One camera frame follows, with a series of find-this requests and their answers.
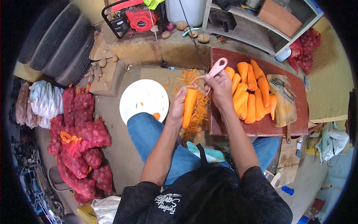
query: person's right hand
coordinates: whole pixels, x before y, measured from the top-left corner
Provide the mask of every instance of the person's right hand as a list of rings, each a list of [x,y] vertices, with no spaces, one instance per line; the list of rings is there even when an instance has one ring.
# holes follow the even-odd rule
[[[213,78],[206,76],[205,82],[212,88],[211,97],[221,113],[234,110],[232,81],[225,70],[222,70]]]

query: red generator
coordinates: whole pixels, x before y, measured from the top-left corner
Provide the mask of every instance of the red generator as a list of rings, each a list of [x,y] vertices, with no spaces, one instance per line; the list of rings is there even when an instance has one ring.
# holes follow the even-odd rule
[[[159,19],[158,13],[148,9],[143,0],[117,1],[103,8],[102,17],[119,39],[129,30],[129,25],[138,32],[149,31]]]

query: stack of tires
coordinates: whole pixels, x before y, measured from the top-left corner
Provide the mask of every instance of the stack of tires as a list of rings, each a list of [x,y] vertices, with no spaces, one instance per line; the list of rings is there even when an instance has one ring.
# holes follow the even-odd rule
[[[18,61],[60,85],[77,84],[90,67],[93,34],[89,19],[74,3],[52,0],[30,29]]]

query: yellow wall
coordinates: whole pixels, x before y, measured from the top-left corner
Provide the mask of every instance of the yellow wall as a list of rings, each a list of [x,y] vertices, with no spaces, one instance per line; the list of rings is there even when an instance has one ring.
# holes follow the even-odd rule
[[[104,21],[102,17],[102,9],[105,7],[104,0],[71,0],[75,3],[81,12],[85,14],[92,24]],[[109,3],[114,3],[115,0],[109,0]]]
[[[349,92],[353,89],[352,71],[336,32],[322,17],[314,27],[321,33],[321,45],[313,53],[313,66],[307,76],[310,121],[314,123],[345,120]]]

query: green cloth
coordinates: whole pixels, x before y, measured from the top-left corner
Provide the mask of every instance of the green cloth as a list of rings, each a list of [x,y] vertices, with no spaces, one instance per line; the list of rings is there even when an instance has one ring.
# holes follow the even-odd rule
[[[143,0],[148,9],[154,10],[164,0]]]

